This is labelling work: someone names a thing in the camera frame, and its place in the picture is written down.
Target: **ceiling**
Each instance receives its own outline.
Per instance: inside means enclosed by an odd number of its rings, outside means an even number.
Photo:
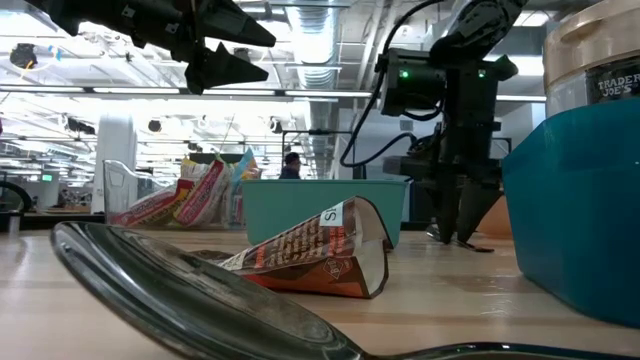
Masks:
[[[583,1],[532,0],[529,10],[523,13],[518,25],[530,28],[505,45],[505,52],[514,55],[523,76],[517,76],[500,87],[503,95],[544,95],[542,87],[542,59],[540,33],[546,34],[545,23],[550,17],[575,11],[592,3]],[[327,90],[370,90],[374,80],[375,54],[390,26],[401,14],[417,1],[358,0],[337,2],[347,7],[334,8],[334,55],[324,64],[300,63],[300,54],[309,55],[318,44],[299,41],[298,34],[287,22],[287,12],[281,6],[270,7],[271,17],[265,17],[263,3],[241,3],[249,13],[262,14],[261,25],[277,38],[271,49],[246,46],[230,42],[224,45],[231,52],[247,49],[251,62],[269,73],[265,82],[234,85],[233,88],[250,89],[300,89],[301,70],[318,68],[334,72],[335,82]],[[437,24],[449,16],[453,1],[440,7],[425,9],[414,15],[401,28],[392,46],[421,50],[425,47],[429,25]],[[71,37],[60,30],[39,11],[20,0],[0,0],[0,84],[30,86],[77,87],[144,87],[184,88],[185,63],[171,60],[168,51],[153,45],[144,49],[133,46],[131,39],[103,26],[83,23],[80,35]],[[28,71],[10,61],[10,54],[19,43],[35,45],[37,65]],[[207,39],[210,48],[219,41]],[[518,44],[533,44],[534,50]],[[248,145],[254,148],[258,162],[265,170],[265,177],[277,177],[281,166],[281,135],[270,129],[272,121],[279,121],[284,130],[308,130],[317,127],[315,109],[322,102],[331,106],[352,106],[352,101],[302,98],[237,99],[226,96],[201,99],[193,96],[167,97],[162,94],[133,96],[128,94],[33,94],[0,91],[0,117],[4,134],[0,138],[0,171],[10,176],[22,176],[24,169],[83,167],[84,177],[68,176],[66,181],[82,183],[90,181],[91,167],[95,160],[93,135],[79,134],[65,129],[68,119],[74,119],[99,131],[100,117],[108,109],[118,109],[132,114],[139,131],[138,167],[153,167],[153,162],[171,163],[170,171],[163,176],[177,174],[177,161],[189,153],[189,140],[203,151],[238,153]],[[499,104],[498,115],[510,109]],[[337,111],[329,116],[337,117]],[[151,132],[150,120],[162,123],[162,131]],[[337,128],[335,121],[324,119],[323,127]],[[26,140],[3,140],[27,137]],[[83,141],[72,141],[81,137]],[[324,177],[332,160],[333,144],[330,138],[316,139],[298,136],[293,151],[303,154],[303,176]]]

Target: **plastic container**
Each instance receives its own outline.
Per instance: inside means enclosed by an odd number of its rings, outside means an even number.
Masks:
[[[640,327],[640,99],[543,122],[504,160],[518,265],[588,316]]]
[[[545,42],[547,115],[640,95],[640,1],[605,0]]]
[[[243,183],[247,235],[252,245],[278,235],[322,211],[359,195],[378,208],[393,245],[407,184],[401,181],[254,180]]]

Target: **table surface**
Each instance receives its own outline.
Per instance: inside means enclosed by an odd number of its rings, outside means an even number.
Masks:
[[[243,233],[147,232],[185,250],[239,252]],[[640,356],[640,331],[584,317],[527,281],[513,243],[477,254],[402,234],[373,300],[286,294],[371,353],[468,341],[528,343]],[[0,351],[4,359],[165,360],[177,357],[129,327],[71,278],[47,232],[0,237]]]

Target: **teal bin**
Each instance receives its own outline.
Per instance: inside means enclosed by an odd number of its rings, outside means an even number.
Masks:
[[[320,214],[354,196],[378,208],[395,247],[407,184],[377,180],[249,180],[242,184],[247,235],[252,245]]]
[[[640,328],[640,99],[547,119],[503,164],[522,272],[586,315]]]

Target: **trader joe's label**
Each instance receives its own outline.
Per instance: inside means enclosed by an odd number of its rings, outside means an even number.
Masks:
[[[640,57],[588,70],[587,96],[590,105],[640,96]]]

